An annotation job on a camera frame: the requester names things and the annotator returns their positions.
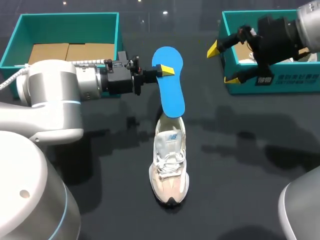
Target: white cable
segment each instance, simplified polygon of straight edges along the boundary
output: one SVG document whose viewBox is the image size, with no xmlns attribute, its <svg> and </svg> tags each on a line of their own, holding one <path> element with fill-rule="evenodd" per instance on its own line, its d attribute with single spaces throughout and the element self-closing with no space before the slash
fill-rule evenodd
<svg viewBox="0 0 320 240">
<path fill-rule="evenodd" d="M 9 77 L 6 81 L 0 84 L 0 91 L 9 86 L 14 80 L 17 79 L 22 74 L 25 74 L 29 70 L 29 67 L 21 68 L 19 71 L 17 71 L 15 74 L 13 74 L 11 77 Z"/>
<path fill-rule="evenodd" d="M 73 65 L 94 65 L 94 64 L 104 64 L 104 59 L 98 59 L 98 60 L 82 60 L 82 61 L 70 61 L 69 63 L 72 63 Z"/>
</svg>

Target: cardboard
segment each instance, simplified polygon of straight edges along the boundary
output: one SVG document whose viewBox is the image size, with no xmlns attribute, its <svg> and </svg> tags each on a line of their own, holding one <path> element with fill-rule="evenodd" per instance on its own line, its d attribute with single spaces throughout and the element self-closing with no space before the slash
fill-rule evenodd
<svg viewBox="0 0 320 240">
<path fill-rule="evenodd" d="M 58 59 L 66 61 L 97 60 L 114 58 L 115 45 L 108 43 L 52 43 L 34 44 L 28 64 L 42 60 Z"/>
<path fill-rule="evenodd" d="M 244 42 L 244 44 L 238 42 L 236 45 L 234 45 L 234 48 L 235 54 L 238 57 L 238 61 L 249 59 L 249 54 L 252 53 L 252 51 L 249 49 L 250 46 L 247 46 L 247 42 Z"/>
<path fill-rule="evenodd" d="M 68 43 L 34 44 L 28 64 L 49 59 L 65 60 L 68 47 Z"/>
<path fill-rule="evenodd" d="M 108 43 L 70 44 L 66 61 L 112 59 L 114 58 L 115 45 Z"/>
<path fill-rule="evenodd" d="M 249 59 L 249 54 L 252 53 L 252 51 L 250 50 L 250 46 L 247 45 L 247 42 L 244 42 L 244 44 L 241 44 L 241 42 L 238 42 L 236 45 L 234 45 L 235 48 L 235 53 L 236 56 L 238 58 L 238 61 L 240 60 L 245 60 L 245 59 Z M 299 50 L 299 54 L 308 52 L 309 49 L 307 47 L 300 49 Z M 310 55 L 302 58 L 301 60 L 299 60 L 299 62 L 306 62 L 310 57 Z"/>
</svg>

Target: new balance logo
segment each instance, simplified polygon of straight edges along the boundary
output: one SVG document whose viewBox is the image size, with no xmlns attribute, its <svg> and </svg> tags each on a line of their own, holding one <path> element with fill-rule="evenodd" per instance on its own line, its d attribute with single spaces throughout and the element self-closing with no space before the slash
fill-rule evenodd
<svg viewBox="0 0 320 240">
<path fill-rule="evenodd" d="M 168 141 L 169 140 L 175 140 L 177 138 L 177 134 L 172 134 L 168 136 Z"/>
</svg>

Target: shoelace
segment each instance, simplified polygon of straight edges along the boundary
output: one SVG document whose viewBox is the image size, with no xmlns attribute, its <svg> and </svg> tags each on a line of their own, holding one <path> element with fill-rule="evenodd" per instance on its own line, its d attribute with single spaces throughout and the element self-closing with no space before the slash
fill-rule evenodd
<svg viewBox="0 0 320 240">
<path fill-rule="evenodd" d="M 159 154 L 156 155 L 157 162 L 155 166 L 158 167 L 159 176 L 164 178 L 176 177 L 181 175 L 181 171 L 177 170 L 180 168 L 180 164 L 185 161 L 186 151 L 181 150 L 180 153 L 170 152 L 164 159 L 160 157 Z M 169 159 L 175 159 L 175 162 L 168 162 Z"/>
</svg>

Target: teal box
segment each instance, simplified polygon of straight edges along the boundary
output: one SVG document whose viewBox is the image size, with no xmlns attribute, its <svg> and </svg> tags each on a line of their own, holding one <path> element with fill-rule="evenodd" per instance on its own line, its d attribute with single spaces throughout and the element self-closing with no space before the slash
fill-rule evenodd
<svg viewBox="0 0 320 240">
<path fill-rule="evenodd" d="M 21 69 L 17 65 L 28 63 L 34 44 L 59 43 L 114 44 L 113 59 L 116 60 L 118 51 L 123 50 L 119 13 L 22 14 L 0 62 L 4 79 Z M 10 89 L 13 97 L 19 98 L 15 82 Z"/>
<path fill-rule="evenodd" d="M 219 39 L 237 32 L 242 25 L 250 25 L 258 30 L 258 19 L 271 15 L 274 19 L 287 17 L 297 18 L 296 10 L 260 10 L 260 11 L 223 11 Z M 221 54 L 224 65 L 224 76 L 245 70 L 256 63 L 239 63 L 235 47 Z M 267 94 L 267 93 L 301 93 L 320 92 L 320 62 L 280 62 L 270 66 L 274 78 L 270 85 L 256 85 L 257 78 L 249 79 L 243 84 L 226 84 L 230 94 Z"/>
</svg>

